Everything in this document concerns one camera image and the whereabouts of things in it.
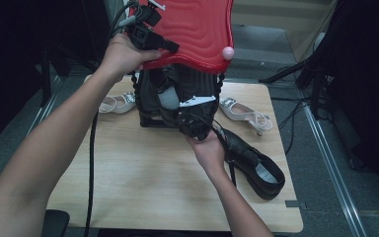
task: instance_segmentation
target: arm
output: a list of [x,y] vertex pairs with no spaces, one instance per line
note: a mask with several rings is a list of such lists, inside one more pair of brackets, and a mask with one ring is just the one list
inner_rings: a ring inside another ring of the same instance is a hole
[[49,196],[70,165],[103,98],[157,51],[115,36],[100,68],[22,142],[0,175],[0,236],[39,236]]
[[186,140],[220,197],[233,236],[272,236],[224,170],[224,150],[216,134],[210,131],[203,141]]

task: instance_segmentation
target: tabletop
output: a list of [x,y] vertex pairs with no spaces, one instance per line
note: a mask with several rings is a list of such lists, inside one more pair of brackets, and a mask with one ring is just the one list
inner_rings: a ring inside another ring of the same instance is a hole
[[[129,77],[109,95],[133,91]],[[261,84],[224,83],[221,98],[231,97],[269,115],[273,128],[258,136],[245,121],[215,119],[270,157],[285,175],[273,200],[258,197],[236,169],[237,189],[272,232],[300,232],[296,201],[268,89]],[[85,226],[88,206],[89,134],[55,187],[47,208],[70,214],[71,227]],[[95,140],[95,186],[91,226],[95,228],[230,230],[218,194],[175,128],[141,127],[136,108],[123,115],[99,114]]]

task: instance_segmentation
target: black high heel shoe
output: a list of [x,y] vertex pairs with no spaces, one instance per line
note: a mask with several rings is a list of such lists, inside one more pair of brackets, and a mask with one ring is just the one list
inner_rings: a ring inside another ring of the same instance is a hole
[[229,158],[245,174],[255,193],[263,199],[275,198],[285,184],[285,176],[279,167],[232,131],[222,130],[227,138]]

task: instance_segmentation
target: white sandal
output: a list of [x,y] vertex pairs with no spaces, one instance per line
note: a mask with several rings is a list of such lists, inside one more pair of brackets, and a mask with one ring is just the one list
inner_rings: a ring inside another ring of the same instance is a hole
[[106,96],[100,105],[100,113],[124,114],[136,106],[135,95],[126,92],[119,96]]
[[258,135],[262,135],[264,131],[272,128],[272,122],[268,115],[261,114],[248,108],[235,99],[220,99],[220,109],[231,120],[246,120],[257,131]]

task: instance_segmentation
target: gray carpet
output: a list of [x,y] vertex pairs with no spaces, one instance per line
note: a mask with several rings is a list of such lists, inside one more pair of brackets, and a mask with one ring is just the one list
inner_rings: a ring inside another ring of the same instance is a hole
[[[235,26],[234,33],[236,58],[226,73],[226,81],[258,83],[257,79],[266,78],[295,63],[283,31]],[[64,81],[54,107],[71,95],[88,74],[89,71],[74,66],[71,76]],[[268,85],[271,96],[299,99],[300,93],[294,85],[296,75],[292,74]],[[39,103],[40,92],[30,99],[0,135],[0,172],[33,123]],[[278,124],[289,116],[296,103],[272,100]],[[379,236],[379,177],[371,172],[359,173],[352,170],[334,125],[326,120],[319,120],[318,123],[359,212],[366,236]],[[280,133],[286,149],[291,140],[291,123],[283,127]],[[297,198],[303,204],[301,214],[304,229],[300,233],[282,234],[353,236],[305,111],[300,111],[295,116],[294,139],[286,157]],[[93,230],[91,236],[96,236],[97,232]],[[66,236],[83,236],[83,229],[68,228]]]

